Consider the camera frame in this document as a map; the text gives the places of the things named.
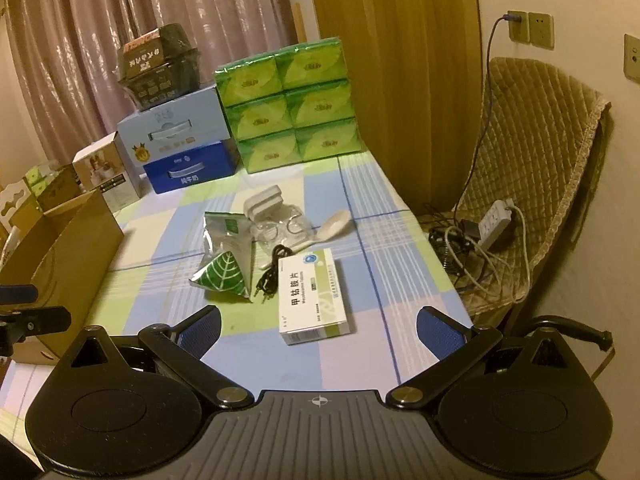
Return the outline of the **white green mecobalamin tablet box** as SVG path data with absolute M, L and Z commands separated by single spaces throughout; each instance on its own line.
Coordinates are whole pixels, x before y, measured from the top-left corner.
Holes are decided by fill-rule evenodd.
M 279 333 L 288 346 L 350 333 L 330 248 L 300 252 L 278 264 Z

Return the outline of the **clear plastic tray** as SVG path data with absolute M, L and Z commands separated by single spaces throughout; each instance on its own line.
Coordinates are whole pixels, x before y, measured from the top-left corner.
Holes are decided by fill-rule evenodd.
M 295 205 L 275 204 L 253 208 L 250 221 L 250 232 L 267 255 L 278 245 L 293 248 L 314 234 L 311 222 Z

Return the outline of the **brown cardboard box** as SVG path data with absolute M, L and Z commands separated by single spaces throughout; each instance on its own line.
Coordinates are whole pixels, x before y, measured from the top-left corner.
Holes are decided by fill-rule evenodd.
M 124 233 L 99 191 L 45 212 L 1 270 L 3 285 L 32 284 L 35 308 L 63 307 L 70 327 L 28 336 L 14 347 L 17 363 L 53 365 L 85 326 Z

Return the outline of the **small green tissue packs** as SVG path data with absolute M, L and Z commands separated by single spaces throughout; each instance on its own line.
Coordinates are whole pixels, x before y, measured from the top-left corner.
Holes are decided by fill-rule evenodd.
M 57 160 L 48 160 L 27 170 L 23 180 L 32 195 L 38 197 L 53 182 L 60 170 L 61 165 Z

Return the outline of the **silver green foil pouch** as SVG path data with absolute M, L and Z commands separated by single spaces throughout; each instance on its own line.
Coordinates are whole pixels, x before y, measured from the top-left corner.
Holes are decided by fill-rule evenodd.
M 206 211 L 204 255 L 189 282 L 192 286 L 250 298 L 252 281 L 252 222 L 244 214 Z

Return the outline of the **white power strip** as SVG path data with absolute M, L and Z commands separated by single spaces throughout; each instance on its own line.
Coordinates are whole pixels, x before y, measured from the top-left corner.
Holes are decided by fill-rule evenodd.
M 491 205 L 483 219 L 478 224 L 480 241 L 478 244 L 483 250 L 488 250 L 491 245 L 502 235 L 512 220 L 513 200 L 496 200 Z

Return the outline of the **white photo printed box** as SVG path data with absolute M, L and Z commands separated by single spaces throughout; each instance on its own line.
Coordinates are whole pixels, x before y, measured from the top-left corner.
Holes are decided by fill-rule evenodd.
M 142 197 L 140 174 L 117 131 L 77 152 L 73 167 L 85 190 L 100 191 L 111 212 L 120 211 Z

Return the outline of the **white plastic spoon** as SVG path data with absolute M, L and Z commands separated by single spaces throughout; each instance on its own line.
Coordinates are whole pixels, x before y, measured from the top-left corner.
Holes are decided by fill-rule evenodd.
M 341 232 L 348 227 L 350 220 L 352 220 L 352 214 L 348 210 L 343 209 L 337 211 L 318 227 L 312 240 L 315 243 L 323 243 L 327 240 L 332 240 L 332 238 L 340 235 Z

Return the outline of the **dark blue milk carton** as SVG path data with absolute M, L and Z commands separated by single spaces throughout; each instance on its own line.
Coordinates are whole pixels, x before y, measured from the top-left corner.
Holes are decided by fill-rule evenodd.
M 240 155 L 233 140 L 191 148 L 156 162 L 143 169 L 156 194 L 230 177 L 238 168 Z

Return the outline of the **light blue carton box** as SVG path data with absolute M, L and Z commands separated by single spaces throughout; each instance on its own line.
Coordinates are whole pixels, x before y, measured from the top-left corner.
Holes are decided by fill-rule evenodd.
M 117 132 L 134 166 L 230 138 L 214 84 L 180 98 L 135 112 Z

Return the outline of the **pink shiny curtain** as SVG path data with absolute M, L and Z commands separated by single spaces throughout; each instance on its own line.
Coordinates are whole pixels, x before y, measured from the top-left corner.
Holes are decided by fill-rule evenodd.
M 48 157 L 69 162 L 140 108 L 224 64 L 292 44 L 290 0 L 2 0 Z

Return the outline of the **black food container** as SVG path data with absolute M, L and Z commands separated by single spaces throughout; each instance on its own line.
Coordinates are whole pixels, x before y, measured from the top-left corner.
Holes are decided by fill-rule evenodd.
M 198 90 L 199 57 L 180 24 L 163 25 L 119 49 L 118 83 L 142 112 Z

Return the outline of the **green tissue pack stack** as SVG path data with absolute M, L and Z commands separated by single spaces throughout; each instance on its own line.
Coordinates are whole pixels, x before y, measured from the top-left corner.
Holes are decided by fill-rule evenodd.
M 249 174 L 362 150 L 340 38 L 242 58 L 214 77 Z

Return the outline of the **beige wall socket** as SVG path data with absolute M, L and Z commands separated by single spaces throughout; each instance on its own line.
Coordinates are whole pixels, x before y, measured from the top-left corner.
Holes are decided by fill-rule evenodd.
M 509 37 L 516 44 L 529 44 L 528 13 L 509 11 L 505 16 L 509 22 Z
M 551 14 L 529 12 L 529 42 L 532 46 L 554 49 L 554 18 Z

